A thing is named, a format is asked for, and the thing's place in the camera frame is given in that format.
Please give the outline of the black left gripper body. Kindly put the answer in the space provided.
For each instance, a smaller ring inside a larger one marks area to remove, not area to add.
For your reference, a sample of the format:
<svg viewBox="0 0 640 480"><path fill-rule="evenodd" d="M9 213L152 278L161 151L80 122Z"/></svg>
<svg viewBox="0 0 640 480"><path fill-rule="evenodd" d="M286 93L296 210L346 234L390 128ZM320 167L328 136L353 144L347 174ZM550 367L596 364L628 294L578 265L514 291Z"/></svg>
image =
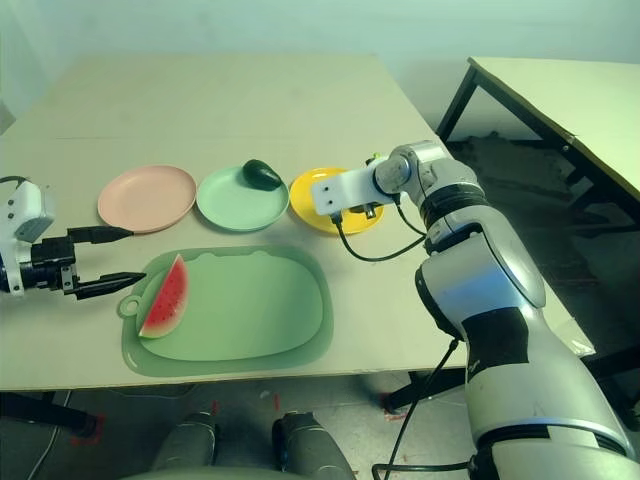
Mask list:
<svg viewBox="0 0 640 480"><path fill-rule="evenodd" d="M65 295L75 294L79 285L76 272L74 241L70 235L45 238L32 244L29 259L19 262L22 285L25 290L60 290Z"/></svg>

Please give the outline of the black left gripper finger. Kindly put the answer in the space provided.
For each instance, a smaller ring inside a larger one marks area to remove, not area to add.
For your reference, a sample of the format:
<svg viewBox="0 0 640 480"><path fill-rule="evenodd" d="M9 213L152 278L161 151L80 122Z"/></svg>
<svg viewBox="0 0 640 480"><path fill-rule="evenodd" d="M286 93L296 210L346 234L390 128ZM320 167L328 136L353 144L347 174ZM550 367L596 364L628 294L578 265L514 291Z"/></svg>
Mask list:
<svg viewBox="0 0 640 480"><path fill-rule="evenodd" d="M114 226L90 226L69 228L67 237L71 244L91 243L102 244L111 243L127 237L133 236L130 230Z"/></svg>
<svg viewBox="0 0 640 480"><path fill-rule="evenodd" d="M143 272L121 272L102 275L97 280L78 283L74 287L74 295L77 300L84 300L112 294L134 285L145 277L146 274Z"/></svg>

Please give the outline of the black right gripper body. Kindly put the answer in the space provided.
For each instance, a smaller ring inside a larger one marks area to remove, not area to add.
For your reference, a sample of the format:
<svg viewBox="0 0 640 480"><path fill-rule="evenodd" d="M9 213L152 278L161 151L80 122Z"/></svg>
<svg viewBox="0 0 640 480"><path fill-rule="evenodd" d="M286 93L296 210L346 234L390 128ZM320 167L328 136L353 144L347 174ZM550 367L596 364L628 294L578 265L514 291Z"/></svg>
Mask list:
<svg viewBox="0 0 640 480"><path fill-rule="evenodd" d="M384 206L377 202L356 205L344 211L349 220L360 218L362 221L374 221L379 218L384 211Z"/></svg>

